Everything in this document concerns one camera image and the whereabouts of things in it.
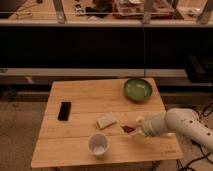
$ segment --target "green bowl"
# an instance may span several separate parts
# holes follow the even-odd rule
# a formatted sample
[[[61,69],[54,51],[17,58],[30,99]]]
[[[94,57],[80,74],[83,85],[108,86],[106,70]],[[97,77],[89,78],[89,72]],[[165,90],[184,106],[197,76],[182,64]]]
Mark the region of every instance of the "green bowl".
[[[152,94],[152,86],[144,79],[130,78],[124,84],[125,95],[135,101],[146,100]]]

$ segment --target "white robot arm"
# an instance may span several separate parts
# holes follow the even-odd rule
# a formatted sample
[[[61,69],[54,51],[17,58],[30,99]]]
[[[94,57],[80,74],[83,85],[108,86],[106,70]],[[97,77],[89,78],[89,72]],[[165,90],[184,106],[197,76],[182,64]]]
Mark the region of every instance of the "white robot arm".
[[[137,123],[146,136],[180,133],[213,152],[213,130],[201,124],[198,114],[192,109],[173,108]]]

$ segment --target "table leg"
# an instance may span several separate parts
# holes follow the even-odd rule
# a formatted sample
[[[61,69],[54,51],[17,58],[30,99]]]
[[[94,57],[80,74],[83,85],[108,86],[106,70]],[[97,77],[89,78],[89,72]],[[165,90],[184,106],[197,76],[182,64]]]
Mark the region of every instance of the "table leg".
[[[157,169],[161,165],[161,163],[163,163],[163,161],[154,161],[154,162],[152,162],[152,164],[153,164],[152,171],[157,171]]]

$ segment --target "white paper cup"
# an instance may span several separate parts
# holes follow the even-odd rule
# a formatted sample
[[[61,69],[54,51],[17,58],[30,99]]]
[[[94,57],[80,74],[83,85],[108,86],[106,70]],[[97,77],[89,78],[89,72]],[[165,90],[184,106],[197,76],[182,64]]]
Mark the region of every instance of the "white paper cup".
[[[95,133],[88,139],[88,148],[91,154],[100,158],[107,151],[109,146],[106,135],[103,133]]]

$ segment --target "black remote control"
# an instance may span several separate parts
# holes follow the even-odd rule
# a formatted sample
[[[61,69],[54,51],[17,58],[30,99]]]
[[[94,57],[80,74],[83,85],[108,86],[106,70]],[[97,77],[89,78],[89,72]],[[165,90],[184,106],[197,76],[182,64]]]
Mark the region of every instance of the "black remote control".
[[[67,121],[70,114],[70,109],[71,109],[71,102],[61,102],[58,120]]]

